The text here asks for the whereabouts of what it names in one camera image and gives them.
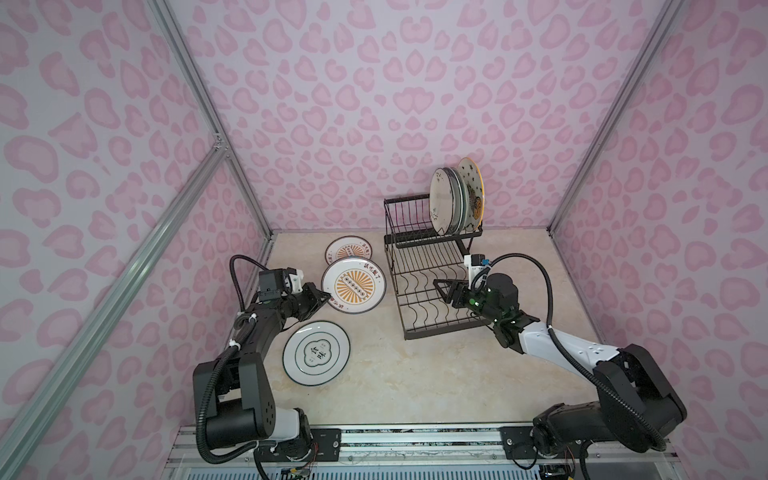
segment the black cable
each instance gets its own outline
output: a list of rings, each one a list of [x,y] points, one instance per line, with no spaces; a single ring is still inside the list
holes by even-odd
[[[298,325],[301,322],[301,320],[297,320],[296,322],[293,322],[292,325],[285,327],[284,329],[280,330],[280,333],[287,332],[288,330],[292,329],[294,326]]]
[[[478,272],[478,274],[475,275],[475,278],[472,279],[472,285],[469,286],[469,289],[474,292],[475,291],[475,283],[477,283],[478,278],[482,277],[483,275],[485,275],[486,273],[488,273],[490,271],[491,271],[491,267],[489,267],[489,266],[487,266],[486,268],[480,270]]]
[[[271,479],[270,479],[270,477],[269,477],[269,476],[266,474],[266,472],[264,471],[264,467],[263,467],[263,466],[261,466],[261,462],[259,462],[258,460],[256,460],[256,459],[254,458],[254,459],[253,459],[253,463],[255,463],[255,464],[256,464],[256,470],[258,470],[258,471],[259,471],[259,475],[261,476],[261,480],[271,480]]]
[[[245,260],[251,262],[253,265],[258,266],[262,270],[267,270],[267,268],[251,257],[246,257],[245,255],[233,255],[230,258],[230,275],[232,276],[232,283],[234,283],[235,291],[237,292],[237,301],[240,302],[240,312],[244,312],[245,300],[243,300],[243,292],[240,290],[240,282],[237,281],[237,274],[235,273],[235,260]]]
[[[664,441],[664,437],[661,435],[661,433],[654,428],[653,425],[648,423],[648,421],[637,411],[635,410],[631,405],[626,403],[611,387],[605,385],[600,379],[598,379],[596,376],[592,375],[592,373],[585,369],[583,365],[581,365],[563,346],[562,343],[560,343],[560,340],[558,339],[557,333],[555,333],[554,328],[552,327],[552,311],[554,309],[554,300],[552,295],[552,282],[549,280],[549,274],[547,273],[547,270],[544,268],[544,265],[541,265],[541,263],[536,260],[534,257],[531,257],[529,255],[526,255],[524,253],[507,253],[506,255],[501,255],[500,257],[496,258],[492,262],[490,262],[490,266],[494,266],[496,263],[507,259],[507,258],[525,258],[526,260],[531,261],[535,266],[538,267],[538,269],[541,271],[541,274],[544,275],[544,282],[547,284],[547,331],[549,332],[550,338],[552,338],[552,343],[554,343],[555,348],[558,349],[560,354],[570,363],[577,372],[582,374],[584,378],[589,380],[592,385],[596,386],[599,390],[601,390],[606,395],[610,396],[616,403],[621,405],[622,408],[627,410],[627,412],[630,413],[636,420],[638,425],[647,433],[651,439],[653,440],[653,445],[651,448],[654,450],[657,450],[659,452],[663,452],[667,449],[667,443]]]
[[[235,330],[239,330],[239,329],[243,328],[243,325],[246,324],[246,322],[250,318],[250,315],[251,315],[250,313],[242,313],[242,314],[238,315],[235,318],[234,329]]]
[[[513,443],[513,444],[512,444],[512,447],[511,447],[511,452],[512,452],[512,455],[510,455],[510,456],[512,457],[512,461],[515,463],[515,465],[517,465],[517,466],[518,466],[518,468],[522,468],[523,470],[530,470],[531,468],[534,468],[534,467],[536,466],[536,461],[538,460],[538,452],[536,451],[536,447],[535,447],[535,445],[533,445],[533,443],[532,443],[532,441],[531,441],[531,446],[533,446],[533,449],[534,449],[534,455],[533,455],[533,463],[531,463],[530,465],[525,465],[525,466],[523,466],[523,465],[520,465],[520,464],[518,463],[518,461],[517,461],[517,460],[515,460],[515,455],[514,455],[514,453],[515,453],[515,447],[516,447],[517,445],[526,445],[526,444],[525,444],[525,443],[523,443],[523,442],[519,442],[519,443]]]
[[[589,473],[587,473],[587,449],[589,445],[592,445],[592,441],[584,440],[578,451],[578,466],[581,468],[581,476],[584,477],[584,480],[590,480]]]
[[[250,326],[247,328],[243,328],[238,334],[237,338],[234,339],[237,343],[245,343],[248,340],[248,337],[253,332],[253,328],[255,327],[255,323],[251,323]],[[224,455],[215,455],[211,453],[210,447],[208,446],[208,438],[207,438],[207,413],[208,413],[208,402],[210,401],[210,397],[213,395],[214,390],[216,389],[216,384],[219,381],[219,378],[221,377],[221,373],[224,371],[224,369],[227,367],[227,363],[232,359],[233,356],[237,353],[238,348],[236,346],[230,346],[227,347],[221,354],[221,357],[219,357],[219,361],[216,363],[216,366],[214,367],[213,372],[210,374],[210,379],[208,380],[208,384],[205,385],[205,390],[203,391],[203,396],[200,399],[200,409],[197,411],[197,427],[195,428],[195,443],[197,444],[197,451],[200,453],[200,457],[205,460],[208,463],[212,463],[215,465],[218,465],[220,463],[228,462],[234,458],[239,457],[244,452],[254,449],[259,445],[259,442],[248,442],[245,445],[234,449],[231,452],[225,453]],[[269,478],[266,476],[266,474],[262,474],[262,478],[264,480],[269,480]]]

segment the ceramic plate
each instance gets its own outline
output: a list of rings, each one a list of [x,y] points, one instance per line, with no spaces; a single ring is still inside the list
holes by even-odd
[[[467,223],[469,210],[469,191],[466,184],[464,183],[464,180],[461,178],[455,168],[446,168],[445,170],[447,170],[455,178],[454,198],[456,199],[456,202],[454,215],[458,217],[458,222],[455,223],[455,228],[452,229],[451,235],[456,235],[464,230],[464,226]]]
[[[373,254],[373,248],[368,240],[349,235],[335,239],[326,248],[326,263],[329,265],[339,258],[344,257],[362,257],[370,259]]]
[[[328,304],[347,313],[371,310],[384,298],[386,278],[374,262],[347,257],[331,263],[323,274],[323,291],[331,294]]]
[[[448,173],[442,168],[435,170],[429,185],[429,217],[439,235],[445,235],[453,219],[453,193]]]
[[[307,323],[288,339],[283,368],[296,383],[322,385],[339,375],[349,360],[349,337],[343,328],[323,320]]]
[[[485,188],[482,184],[482,176],[475,162],[468,158],[462,158],[456,170],[464,180],[469,193],[469,210],[464,225],[468,231],[474,232],[482,222],[485,209]]]

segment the black mounting plate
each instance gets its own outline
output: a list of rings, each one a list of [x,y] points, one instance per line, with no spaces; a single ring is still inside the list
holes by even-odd
[[[316,462],[338,462],[341,449],[340,429],[310,429],[312,441],[317,444]],[[278,452],[271,452],[272,445],[259,446],[253,451],[253,459],[259,462],[293,462],[290,458]]]
[[[498,430],[502,435],[502,446],[507,460],[512,460],[514,455],[514,459],[520,465],[525,466],[526,461],[533,462],[537,454],[531,442],[531,427],[501,427]],[[568,446],[571,447],[574,455],[578,456],[578,450],[574,450],[578,445],[568,444]],[[558,454],[555,458],[565,460],[565,452]]]

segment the plate with chinese characters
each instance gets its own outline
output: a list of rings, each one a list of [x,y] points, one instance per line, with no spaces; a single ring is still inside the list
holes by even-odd
[[[333,322],[319,320],[302,326],[283,350],[283,368],[294,382],[322,385],[339,375],[349,360],[349,337]]]
[[[323,291],[331,294],[328,304],[346,313],[364,313],[384,298],[386,277],[371,260],[346,257],[331,263],[323,274]]]
[[[339,258],[344,257],[362,257],[370,259],[373,255],[373,248],[368,240],[362,237],[349,235],[335,239],[326,248],[326,263],[329,265]]]

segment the stacked plates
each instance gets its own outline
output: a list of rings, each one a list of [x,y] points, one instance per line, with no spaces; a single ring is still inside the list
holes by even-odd
[[[474,232],[482,222],[485,191],[475,162],[463,158],[457,168],[438,168],[429,186],[429,216],[438,235]]]

